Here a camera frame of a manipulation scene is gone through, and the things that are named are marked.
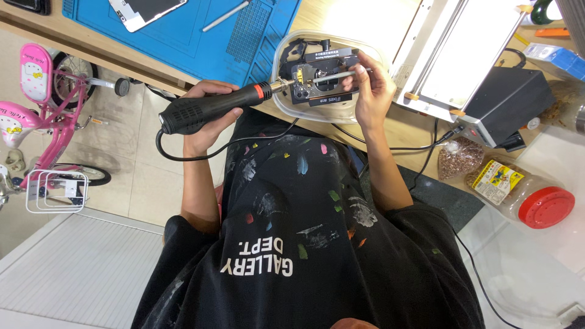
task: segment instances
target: black t-shirt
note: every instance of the black t-shirt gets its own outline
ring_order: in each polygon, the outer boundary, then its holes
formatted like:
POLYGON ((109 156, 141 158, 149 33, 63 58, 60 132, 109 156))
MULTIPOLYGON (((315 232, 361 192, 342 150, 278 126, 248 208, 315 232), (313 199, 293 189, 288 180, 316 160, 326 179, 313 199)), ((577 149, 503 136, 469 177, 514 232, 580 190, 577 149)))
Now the black t-shirt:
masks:
POLYGON ((380 215, 347 148, 303 129, 232 145, 220 234, 174 216, 165 240, 133 328, 484 328, 445 214, 380 215))

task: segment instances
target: green bottle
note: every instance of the green bottle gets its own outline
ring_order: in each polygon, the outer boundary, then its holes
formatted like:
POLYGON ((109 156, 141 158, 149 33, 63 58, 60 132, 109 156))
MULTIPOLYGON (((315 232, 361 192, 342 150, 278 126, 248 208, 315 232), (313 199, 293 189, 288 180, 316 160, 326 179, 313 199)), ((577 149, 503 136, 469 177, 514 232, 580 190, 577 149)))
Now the green bottle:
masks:
POLYGON ((554 20, 563 19, 555 0, 533 0, 530 4, 534 9, 524 18, 522 25, 546 25, 554 20))

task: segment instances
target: wire basket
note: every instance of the wire basket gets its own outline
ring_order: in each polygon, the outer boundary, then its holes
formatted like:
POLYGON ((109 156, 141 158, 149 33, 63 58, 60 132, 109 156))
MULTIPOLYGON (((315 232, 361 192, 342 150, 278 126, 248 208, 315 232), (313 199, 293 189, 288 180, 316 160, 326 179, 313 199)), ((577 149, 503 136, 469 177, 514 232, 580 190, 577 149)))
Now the wire basket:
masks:
POLYGON ((85 174, 37 169, 31 171, 29 177, 37 174, 38 179, 29 180, 26 188, 28 211, 34 214, 71 214, 84 208, 88 200, 88 178, 85 174))

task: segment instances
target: plastic bag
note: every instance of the plastic bag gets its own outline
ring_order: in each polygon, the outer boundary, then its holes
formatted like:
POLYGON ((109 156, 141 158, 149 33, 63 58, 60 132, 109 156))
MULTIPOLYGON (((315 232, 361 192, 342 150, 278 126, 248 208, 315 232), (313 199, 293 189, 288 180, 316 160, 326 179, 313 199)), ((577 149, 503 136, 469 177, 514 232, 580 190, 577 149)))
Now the plastic bag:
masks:
POLYGON ((476 142, 459 137, 445 143, 439 151, 439 180, 458 177, 476 170, 484 150, 476 142))

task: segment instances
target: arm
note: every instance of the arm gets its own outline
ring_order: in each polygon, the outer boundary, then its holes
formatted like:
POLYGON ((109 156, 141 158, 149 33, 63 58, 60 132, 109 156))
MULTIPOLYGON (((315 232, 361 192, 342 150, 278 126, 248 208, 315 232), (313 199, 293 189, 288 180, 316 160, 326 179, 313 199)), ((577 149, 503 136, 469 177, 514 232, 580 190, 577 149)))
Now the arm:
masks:
MULTIPOLYGON (((206 93, 229 94, 238 86, 220 81, 204 80, 195 85, 183 97, 199 98, 206 93)), ((196 157, 207 154, 217 140, 219 134, 242 114, 241 108, 235 108, 223 118, 210 122, 193 135, 185 135, 183 141, 183 156, 196 157)), ((215 197, 213 178, 209 161, 191 161, 183 163, 183 203, 181 216, 191 226, 203 233, 218 233, 219 210, 215 197)))
POLYGON ((380 63, 360 52, 360 64, 350 68, 356 72, 342 81, 346 91, 353 86, 360 87, 356 103, 357 121, 366 138, 368 161, 370 163, 371 193, 376 208, 382 214, 388 210, 412 205, 410 192, 398 171, 398 166, 384 133, 384 118, 396 92, 396 85, 380 63), (371 67, 368 73, 364 66, 371 67))

